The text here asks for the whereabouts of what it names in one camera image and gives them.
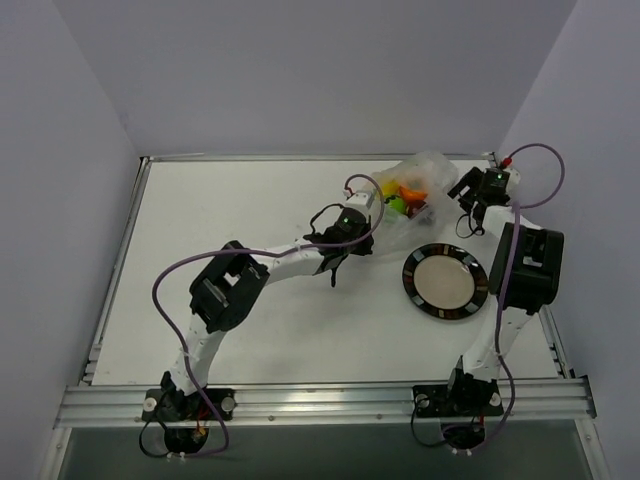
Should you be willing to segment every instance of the wall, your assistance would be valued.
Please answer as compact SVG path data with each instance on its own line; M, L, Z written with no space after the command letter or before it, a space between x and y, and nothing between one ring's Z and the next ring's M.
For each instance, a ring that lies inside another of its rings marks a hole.
M578 372L592 380L619 479L637 478L640 453L638 19L633 0L579 1L500 149L542 141L566 158L559 197L531 217L566 234L553 311ZM558 169L549 156L516 159L527 199L550 191Z
M575 0L56 0L143 154L494 150Z
M77 383L138 161L54 5L0 5L0 477L33 478Z

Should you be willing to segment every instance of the plastic bag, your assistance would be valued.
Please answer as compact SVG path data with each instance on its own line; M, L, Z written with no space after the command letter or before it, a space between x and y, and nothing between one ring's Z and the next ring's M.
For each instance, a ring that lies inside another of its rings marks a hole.
M430 243L454 220L457 204L447 192L458 180L458 169L441 153L418 153L372 177L385 196L382 223L373 235L374 254Z

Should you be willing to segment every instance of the white table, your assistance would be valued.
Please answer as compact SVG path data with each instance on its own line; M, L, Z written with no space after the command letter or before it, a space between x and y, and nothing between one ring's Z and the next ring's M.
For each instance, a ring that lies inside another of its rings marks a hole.
M233 239L249 247L289 243L308 233L309 218L322 206L342 200L348 175L394 163L153 163L93 384L155 385L175 360L178 341L150 295L155 277L167 265ZM461 172L487 166L484 161L456 163ZM451 225L438 241L467 249L489 273L498 243L491 235L462 240ZM225 338L210 382L447 379L477 335L487 304L460 323L439 321L417 309L401 282L410 251L387 258L349 257L338 271L335 289L329 274L269 286L244 323ZM190 316L189 284L206 262L174 272L160 290L160 301L183 330ZM507 362L516 378L557 377L539 318L526 325Z

